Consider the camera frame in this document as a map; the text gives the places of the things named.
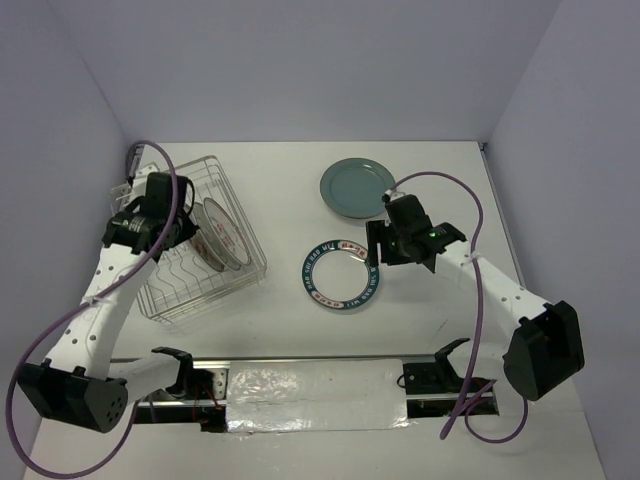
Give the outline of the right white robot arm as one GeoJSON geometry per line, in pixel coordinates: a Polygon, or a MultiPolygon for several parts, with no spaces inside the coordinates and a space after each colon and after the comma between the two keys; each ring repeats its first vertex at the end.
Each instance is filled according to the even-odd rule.
{"type": "Polygon", "coordinates": [[[537,401],[585,364],[578,315],[567,302],[552,304],[513,281],[475,253],[453,225],[434,225],[418,198],[385,192],[388,219],[366,223],[371,267],[417,264],[482,301],[483,316],[509,343],[501,354],[514,390],[537,401]]]}

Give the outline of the teal green plate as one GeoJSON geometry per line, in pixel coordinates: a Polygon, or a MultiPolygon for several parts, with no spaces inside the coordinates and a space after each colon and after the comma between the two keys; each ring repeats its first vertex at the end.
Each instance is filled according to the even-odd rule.
{"type": "Polygon", "coordinates": [[[383,195],[396,180],[380,163],[366,158],[346,158],[322,175],[319,189],[324,203],[336,214],[368,219],[384,212],[383,195]]]}

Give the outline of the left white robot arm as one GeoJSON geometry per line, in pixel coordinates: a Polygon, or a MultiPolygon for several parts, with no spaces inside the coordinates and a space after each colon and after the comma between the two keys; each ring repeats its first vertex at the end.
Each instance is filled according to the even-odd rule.
{"type": "Polygon", "coordinates": [[[194,186],[184,176],[153,172],[145,192],[107,223],[99,262],[84,302],[39,364],[20,368],[17,383],[41,417],[108,433],[128,405],[164,390],[176,399],[195,389],[191,354],[156,347],[119,367],[112,353],[126,317],[161,255],[196,231],[185,205],[194,186]]]}

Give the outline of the white plate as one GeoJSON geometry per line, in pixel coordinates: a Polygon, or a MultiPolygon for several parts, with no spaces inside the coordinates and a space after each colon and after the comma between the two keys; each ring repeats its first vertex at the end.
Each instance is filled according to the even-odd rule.
{"type": "Polygon", "coordinates": [[[204,199],[203,208],[225,258],[233,265],[248,266],[252,260],[248,244],[231,216],[212,198],[204,199]]]}
{"type": "Polygon", "coordinates": [[[197,231],[190,239],[190,244],[203,261],[217,272],[223,272],[226,265],[216,254],[208,232],[205,229],[204,206],[200,202],[195,202],[192,206],[190,218],[197,227],[197,231]]]}
{"type": "Polygon", "coordinates": [[[367,260],[367,249],[352,240],[327,240],[314,247],[301,267],[307,295],[319,306],[340,313],[363,309],[381,285],[378,267],[367,260]]]}

